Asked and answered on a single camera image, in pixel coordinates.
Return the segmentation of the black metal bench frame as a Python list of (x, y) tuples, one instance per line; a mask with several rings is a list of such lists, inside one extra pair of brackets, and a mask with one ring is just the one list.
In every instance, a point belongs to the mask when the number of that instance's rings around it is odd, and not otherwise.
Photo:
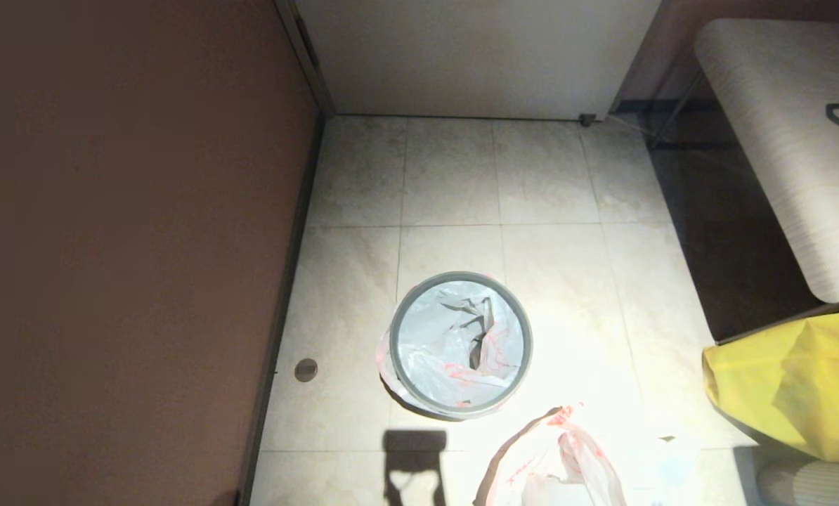
[(675, 124), (681, 112), (706, 112), (712, 111), (712, 109), (715, 108), (715, 100), (709, 98), (695, 98), (693, 105), (691, 103), (694, 93), (702, 89), (705, 81), (706, 75), (703, 73), (702, 68), (699, 68), (699, 70), (696, 71), (694, 76), (690, 79), (679, 99), (677, 99), (675, 106), (671, 109), (671, 112), (665, 119), (664, 123), (657, 129), (657, 131), (654, 132), (653, 135), (651, 135), (650, 141), (648, 141), (647, 144), (648, 150), (657, 150), (657, 148), (661, 146), (663, 139), (670, 128)]

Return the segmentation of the used white bin liner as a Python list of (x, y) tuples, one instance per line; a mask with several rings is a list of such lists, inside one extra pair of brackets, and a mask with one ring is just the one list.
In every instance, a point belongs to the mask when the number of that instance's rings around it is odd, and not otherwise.
[(700, 451), (685, 433), (559, 406), (500, 446), (474, 506), (677, 506)]

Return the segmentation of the yellow bag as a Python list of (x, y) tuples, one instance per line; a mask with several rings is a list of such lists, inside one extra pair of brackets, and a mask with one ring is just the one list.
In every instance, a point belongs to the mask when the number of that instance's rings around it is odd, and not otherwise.
[(814, 458), (839, 463), (839, 313), (789, 321), (703, 350), (722, 413)]

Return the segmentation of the dark grey baseboard strip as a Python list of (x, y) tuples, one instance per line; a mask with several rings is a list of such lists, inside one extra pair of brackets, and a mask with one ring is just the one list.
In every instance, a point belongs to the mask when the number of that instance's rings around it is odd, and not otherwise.
[(311, 202), (311, 192), (313, 192), (314, 181), (316, 181), (316, 172), (326, 124), (327, 115), (320, 113), (316, 122), (314, 122), (309, 157), (303, 172), (303, 177), (301, 178), (297, 203), (294, 209), (293, 223), (287, 240), (287, 255), (285, 255), (285, 263), (282, 266), (282, 277), (278, 294), (276, 295), (271, 333), (268, 334), (268, 346), (264, 355), (264, 364), (261, 369), (258, 391), (256, 391), (256, 404), (252, 419), (250, 420), (248, 442), (244, 448), (242, 473), (240, 473), (240, 480), (233, 506), (249, 506), (250, 500), (252, 499), (260, 445), (266, 425), (266, 413), (268, 413), (271, 390), (274, 377), (276, 376), (276, 365), (278, 364), (285, 323), (287, 323), (287, 313), (293, 291), (294, 279), (297, 275), (297, 262), (301, 251), (301, 244), (303, 243)]

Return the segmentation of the grey door frame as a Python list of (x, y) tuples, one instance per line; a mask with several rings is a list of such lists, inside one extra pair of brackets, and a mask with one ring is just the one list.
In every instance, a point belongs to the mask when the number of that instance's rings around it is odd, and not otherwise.
[(332, 94), (327, 89), (320, 68), (319, 55), (311, 41), (306, 22), (297, 8), (297, 0), (272, 0), (272, 2), (285, 27), (313, 98), (324, 118), (332, 119), (337, 115)]

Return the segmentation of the fresh white plastic bag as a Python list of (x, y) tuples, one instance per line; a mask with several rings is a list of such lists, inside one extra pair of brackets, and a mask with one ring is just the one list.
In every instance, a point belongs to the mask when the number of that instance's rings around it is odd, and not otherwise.
[(438, 273), (407, 292), (377, 348), (395, 400), (462, 422), (499, 410), (525, 380), (534, 353), (528, 314), (490, 276)]

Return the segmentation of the white door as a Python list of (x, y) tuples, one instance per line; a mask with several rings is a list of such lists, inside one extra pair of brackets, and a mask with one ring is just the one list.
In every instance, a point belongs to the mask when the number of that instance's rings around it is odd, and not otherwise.
[(603, 119), (662, 0), (294, 0), (335, 110)]

